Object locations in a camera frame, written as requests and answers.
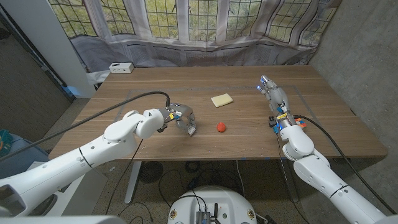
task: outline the table leg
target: table leg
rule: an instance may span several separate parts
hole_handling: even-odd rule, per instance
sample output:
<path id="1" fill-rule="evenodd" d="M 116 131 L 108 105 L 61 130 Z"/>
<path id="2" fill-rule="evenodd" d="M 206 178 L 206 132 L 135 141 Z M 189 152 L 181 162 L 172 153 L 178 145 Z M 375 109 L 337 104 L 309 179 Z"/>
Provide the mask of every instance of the table leg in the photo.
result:
<path id="1" fill-rule="evenodd" d="M 132 202 L 134 193 L 136 192 L 136 186 L 138 183 L 138 174 L 141 168 L 141 163 L 142 163 L 141 161 L 136 161 L 132 163 L 129 185 L 127 186 L 126 196 L 124 198 L 124 203 L 126 204 Z"/>
<path id="2" fill-rule="evenodd" d="M 279 161 L 279 167 L 284 175 L 287 191 L 289 192 L 294 203 L 299 202 L 299 195 L 297 194 L 296 186 L 294 185 L 292 171 L 289 167 L 287 159 Z"/>

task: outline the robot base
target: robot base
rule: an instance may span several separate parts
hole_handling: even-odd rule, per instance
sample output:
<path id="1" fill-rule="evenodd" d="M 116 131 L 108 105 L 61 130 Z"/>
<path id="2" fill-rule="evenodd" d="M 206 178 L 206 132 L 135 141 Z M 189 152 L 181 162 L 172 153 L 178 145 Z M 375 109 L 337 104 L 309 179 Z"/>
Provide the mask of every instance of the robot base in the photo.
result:
<path id="1" fill-rule="evenodd" d="M 207 206 L 207 212 L 214 215 L 215 203 L 217 203 L 217 220 L 230 224 L 256 224 L 256 214 L 252 205 L 240 194 L 226 187 L 209 185 L 194 189 L 197 196 L 201 197 Z M 183 194 L 194 195 L 192 191 Z M 201 211 L 205 211 L 205 204 L 198 198 Z M 185 197 L 177 200 L 171 207 L 168 224 L 197 223 L 199 205 L 196 197 Z M 210 224 L 207 220 L 199 221 L 199 224 Z"/>

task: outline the window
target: window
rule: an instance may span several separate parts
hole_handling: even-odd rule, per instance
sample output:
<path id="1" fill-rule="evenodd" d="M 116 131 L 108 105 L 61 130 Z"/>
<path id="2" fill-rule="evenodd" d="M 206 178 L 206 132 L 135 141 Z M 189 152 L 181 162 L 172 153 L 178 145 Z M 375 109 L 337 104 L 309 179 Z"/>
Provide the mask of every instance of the window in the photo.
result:
<path id="1" fill-rule="evenodd" d="M 250 35 L 251 27 L 257 19 L 261 0 L 230 0 L 228 10 L 228 23 L 226 40 Z"/>
<path id="2" fill-rule="evenodd" d="M 322 32 L 325 30 L 326 26 L 330 22 L 330 19 L 336 12 L 336 8 L 326 9 L 325 6 L 325 3 L 318 4 L 318 8 L 320 9 L 320 12 L 318 12 L 318 17 L 312 22 L 307 30 L 304 31 L 300 40 L 300 44 L 314 47 L 318 45 Z"/>
<path id="3" fill-rule="evenodd" d="M 293 27 L 304 15 L 310 3 L 311 0 L 286 0 L 272 21 L 268 37 L 289 43 Z"/>
<path id="4" fill-rule="evenodd" d="M 189 39 L 215 41 L 217 0 L 189 0 Z"/>
<path id="5" fill-rule="evenodd" d="M 152 36 L 178 39 L 175 0 L 145 0 L 145 5 Z"/>
<path id="6" fill-rule="evenodd" d="M 82 0 L 49 0 L 49 3 L 69 38 L 78 35 L 96 36 Z"/>
<path id="7" fill-rule="evenodd" d="M 101 0 L 102 10 L 111 34 L 134 34 L 123 0 Z"/>

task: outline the white box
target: white box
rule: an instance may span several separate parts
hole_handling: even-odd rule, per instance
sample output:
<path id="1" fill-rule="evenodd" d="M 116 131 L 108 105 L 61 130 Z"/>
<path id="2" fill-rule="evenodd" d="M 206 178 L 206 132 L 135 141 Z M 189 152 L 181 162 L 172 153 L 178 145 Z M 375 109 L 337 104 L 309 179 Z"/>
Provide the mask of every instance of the white box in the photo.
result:
<path id="1" fill-rule="evenodd" d="M 131 73 L 132 70 L 134 69 L 134 65 L 129 62 L 129 63 L 112 63 L 111 66 L 109 66 L 109 69 L 111 70 L 112 73 Z"/>

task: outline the yellow sponge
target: yellow sponge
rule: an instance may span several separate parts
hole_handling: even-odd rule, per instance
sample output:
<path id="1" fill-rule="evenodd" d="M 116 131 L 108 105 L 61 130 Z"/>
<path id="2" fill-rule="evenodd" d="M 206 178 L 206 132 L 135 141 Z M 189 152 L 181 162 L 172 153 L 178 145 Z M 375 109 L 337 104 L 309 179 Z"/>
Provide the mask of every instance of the yellow sponge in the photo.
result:
<path id="1" fill-rule="evenodd" d="M 228 93 L 220 96 L 211 97 L 211 100 L 216 107 L 227 105 L 228 103 L 233 101 Z"/>

